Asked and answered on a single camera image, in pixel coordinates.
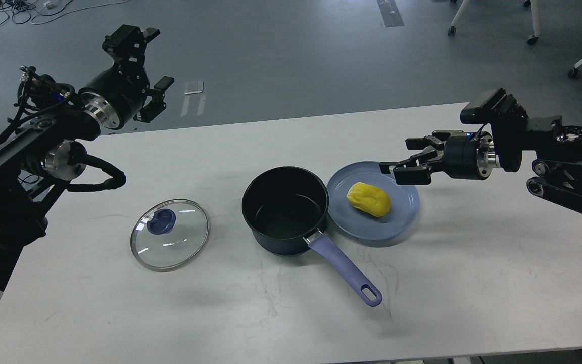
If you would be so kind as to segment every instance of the black saucepan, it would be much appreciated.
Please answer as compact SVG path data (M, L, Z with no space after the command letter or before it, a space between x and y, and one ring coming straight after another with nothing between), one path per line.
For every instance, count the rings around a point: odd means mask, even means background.
M242 213L266 250L295 255L312 249L331 263L366 304L378 306L381 292L322 233L328 205L327 189L316 175L285 166L268 170L251 182L242 199Z

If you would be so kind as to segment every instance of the chair wheel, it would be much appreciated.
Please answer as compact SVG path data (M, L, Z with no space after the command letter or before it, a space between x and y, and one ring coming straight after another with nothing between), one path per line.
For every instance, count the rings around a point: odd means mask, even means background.
M570 69L569 72L567 72L567 76L573 79L578 78L578 69L576 67L573 67L572 69Z

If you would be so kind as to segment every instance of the yellow potato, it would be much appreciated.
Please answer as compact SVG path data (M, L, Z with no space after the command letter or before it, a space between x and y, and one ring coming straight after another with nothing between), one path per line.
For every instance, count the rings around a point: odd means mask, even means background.
M382 217L390 211L390 196L382 189L365 182L356 182L347 191L347 200L356 209L374 217Z

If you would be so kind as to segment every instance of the saucepan handle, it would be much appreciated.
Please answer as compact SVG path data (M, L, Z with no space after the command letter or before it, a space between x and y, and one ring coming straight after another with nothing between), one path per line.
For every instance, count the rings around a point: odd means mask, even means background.
M325 257L325 259L335 268L336 271L347 281L349 286L361 297L363 302L369 306L375 307L381 304L383 295L374 286L370 279L367 279L365 274L358 269L354 263L343 253L342 250L333 243L330 237L326 234L321 234L319 237L309 242L309 247L318 254ZM372 298L365 295L365 290Z

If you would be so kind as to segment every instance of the blue plate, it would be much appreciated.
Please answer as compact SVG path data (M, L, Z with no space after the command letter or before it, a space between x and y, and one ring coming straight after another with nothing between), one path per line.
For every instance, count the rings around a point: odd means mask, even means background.
M374 217L358 210L347 200L349 188L356 182L377 186L390 196L390 211ZM389 174L381 173L378 162L349 164L335 173L327 184L329 216L352 237L362 240L388 240L404 232L419 210L419 194L413 185L398 185Z

